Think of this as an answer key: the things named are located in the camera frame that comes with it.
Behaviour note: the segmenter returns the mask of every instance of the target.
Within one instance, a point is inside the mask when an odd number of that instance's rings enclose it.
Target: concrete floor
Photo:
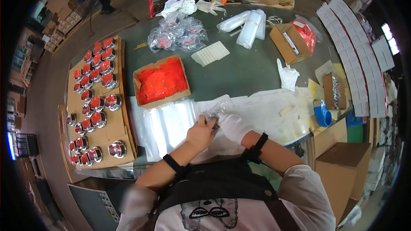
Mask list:
[[[295,0],[294,10],[310,15],[320,7],[321,0]],[[83,217],[67,187],[69,178],[61,159],[57,106],[64,104],[70,62],[76,56],[85,54],[95,41],[115,35],[120,30],[149,19],[148,0],[112,0],[115,8],[123,12],[115,16],[99,15],[99,4],[93,6],[92,30],[87,18],[77,25],[67,39],[51,54],[45,52],[37,72],[27,90],[27,110],[21,131],[37,134],[42,162],[42,176],[48,180],[67,230],[88,231],[91,227]],[[74,181],[84,176],[75,176]]]

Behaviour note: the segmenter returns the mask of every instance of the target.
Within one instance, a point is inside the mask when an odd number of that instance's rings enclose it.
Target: blue tape roll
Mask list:
[[[314,101],[314,114],[318,125],[322,127],[329,127],[332,121],[331,112],[327,110],[326,104],[323,100]]]

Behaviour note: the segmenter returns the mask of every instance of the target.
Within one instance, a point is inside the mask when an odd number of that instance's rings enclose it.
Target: green table surface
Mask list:
[[[192,92],[190,98],[195,101],[212,100],[224,94],[228,94],[231,97],[249,96],[258,91],[281,88],[281,80],[276,61],[277,58],[280,58],[283,67],[285,67],[285,62],[268,35],[271,28],[266,28],[265,40],[255,39],[252,49],[250,50],[235,43],[238,35],[230,37],[230,34],[236,30],[230,33],[223,33],[219,32],[216,28],[218,23],[233,15],[245,10],[258,8],[263,9],[267,17],[276,15],[282,18],[283,23],[292,21],[296,14],[294,11],[268,6],[258,7],[238,4],[225,6],[225,9],[227,9],[226,16],[223,16],[222,12],[218,12],[218,16],[213,16],[210,13],[204,13],[200,10],[191,15],[203,22],[208,35],[208,41],[204,42],[206,45],[221,41],[230,51],[228,56],[205,67],[202,67],[191,58],[193,53],[184,53],[181,50],[166,51],[163,49],[157,53],[153,53],[148,46],[135,49],[137,45],[147,42],[148,34],[153,28],[159,26],[158,21],[162,17],[137,24],[132,28],[120,32],[119,36],[125,41],[125,68],[128,95],[135,95],[132,77],[135,70],[175,54],[180,55],[182,59]],[[319,19],[314,16],[304,17],[309,19],[322,33],[323,42],[316,43],[314,53],[310,58],[291,65],[292,68],[295,68],[300,73],[300,77],[296,83],[296,86],[299,87],[307,87],[309,78],[318,83],[314,71],[328,60],[331,60],[333,63],[341,63],[334,44]]]

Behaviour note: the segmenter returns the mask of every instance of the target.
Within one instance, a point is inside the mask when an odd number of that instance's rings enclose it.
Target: workbench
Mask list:
[[[159,26],[158,21],[162,17],[153,18],[120,32],[118,35],[122,41],[125,42],[124,75],[126,82],[124,83],[124,90],[127,96],[135,96],[132,77],[135,70],[174,54],[179,54],[184,64],[192,92],[189,98],[197,102],[213,100],[224,94],[228,94],[230,97],[250,96],[258,91],[280,89],[281,80],[276,60],[279,58],[283,66],[285,66],[285,62],[268,35],[271,31],[270,27],[266,28],[265,40],[256,39],[251,50],[245,49],[235,43],[238,35],[230,37],[230,34],[236,30],[230,33],[223,33],[219,32],[216,28],[216,25],[223,20],[251,9],[261,8],[265,11],[267,18],[276,15],[283,19],[283,23],[292,21],[295,18],[295,14],[300,14],[307,18],[321,32],[323,41],[316,43],[313,55],[305,61],[291,66],[300,73],[296,86],[307,87],[308,79],[318,83],[315,70],[328,60],[336,64],[341,63],[330,36],[315,16],[306,16],[295,11],[273,7],[239,3],[226,4],[224,8],[227,10],[226,16],[223,15],[223,12],[218,12],[218,16],[213,16],[210,13],[204,13],[199,10],[191,15],[191,17],[203,22],[208,35],[208,41],[205,41],[206,45],[221,41],[230,51],[228,56],[205,67],[202,67],[191,58],[193,53],[184,53],[181,50],[151,52],[149,47],[145,45],[145,43],[147,43],[147,36],[153,28]],[[348,110],[344,115],[338,116],[338,120],[344,118],[351,110],[352,102],[350,100]],[[137,158],[133,163],[133,167],[130,167],[129,170],[113,167],[101,170],[76,170],[76,172],[87,176],[102,178],[137,178],[151,164],[153,164],[153,162],[147,162],[146,160],[144,148],[138,146]]]

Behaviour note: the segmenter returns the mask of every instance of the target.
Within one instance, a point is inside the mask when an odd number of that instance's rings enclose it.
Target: wrist strap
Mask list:
[[[249,160],[250,162],[260,164],[262,162],[259,158],[259,156],[261,155],[261,148],[264,146],[267,140],[268,135],[266,133],[263,133],[255,146],[251,146],[250,149],[245,149],[241,154],[241,157],[243,159]]]
[[[185,177],[192,169],[192,165],[189,163],[187,166],[183,167],[178,165],[178,163],[168,154],[164,155],[163,160],[176,172],[173,183],[179,182],[183,177]]]

